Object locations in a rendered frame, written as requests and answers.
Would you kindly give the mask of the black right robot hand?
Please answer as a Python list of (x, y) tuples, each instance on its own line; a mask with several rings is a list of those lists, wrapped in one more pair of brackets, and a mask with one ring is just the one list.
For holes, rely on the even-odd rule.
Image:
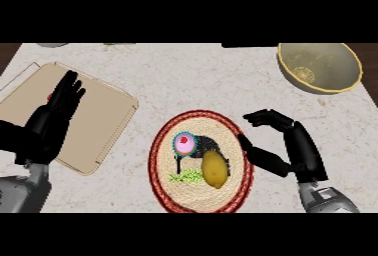
[(289, 158), (289, 162), (285, 162), (276, 154), (255, 147), (245, 135), (239, 134), (237, 140), (249, 163), (282, 178), (292, 172), (298, 183), (326, 181), (320, 153), (302, 124), (277, 111), (267, 109), (245, 114), (243, 119), (254, 127), (267, 125), (283, 134)]

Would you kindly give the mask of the round woven red-rimmed placemat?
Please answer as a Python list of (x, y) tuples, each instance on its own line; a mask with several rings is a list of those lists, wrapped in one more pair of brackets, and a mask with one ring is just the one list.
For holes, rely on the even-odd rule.
[[(233, 213), (248, 197), (254, 167), (233, 121), (209, 110), (183, 112), (162, 126), (149, 152), (149, 182), (168, 212)], [(229, 176), (215, 188), (205, 181), (203, 155), (217, 152)]]

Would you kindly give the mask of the beige cutting board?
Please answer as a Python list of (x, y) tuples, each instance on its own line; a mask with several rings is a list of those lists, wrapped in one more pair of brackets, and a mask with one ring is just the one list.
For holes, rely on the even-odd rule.
[[(23, 126), (47, 103), (71, 68), (59, 62), (32, 63), (6, 85), (0, 84), (0, 119)], [(138, 107), (137, 99), (75, 69), (85, 94), (81, 97), (57, 161), (81, 175), (97, 170)]]

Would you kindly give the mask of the yellow-rimmed olive bowl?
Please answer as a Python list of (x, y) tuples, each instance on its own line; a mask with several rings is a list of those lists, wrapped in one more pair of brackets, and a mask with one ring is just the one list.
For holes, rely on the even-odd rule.
[(333, 95), (361, 81), (361, 62), (344, 43), (279, 43), (276, 59), (285, 79), (308, 93)]

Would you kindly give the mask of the yellow lemon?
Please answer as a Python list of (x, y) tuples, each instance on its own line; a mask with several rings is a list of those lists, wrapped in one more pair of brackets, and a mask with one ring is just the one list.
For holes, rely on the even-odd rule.
[(229, 177), (227, 163), (217, 151), (206, 151), (202, 157), (202, 177), (206, 184), (220, 189)]

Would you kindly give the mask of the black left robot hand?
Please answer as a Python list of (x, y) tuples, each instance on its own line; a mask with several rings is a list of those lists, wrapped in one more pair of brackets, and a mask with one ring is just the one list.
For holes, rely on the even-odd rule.
[(69, 127), (85, 89), (76, 79), (78, 73), (69, 70), (25, 126), (0, 120), (0, 150), (14, 153), (14, 164), (48, 165), (59, 155)]

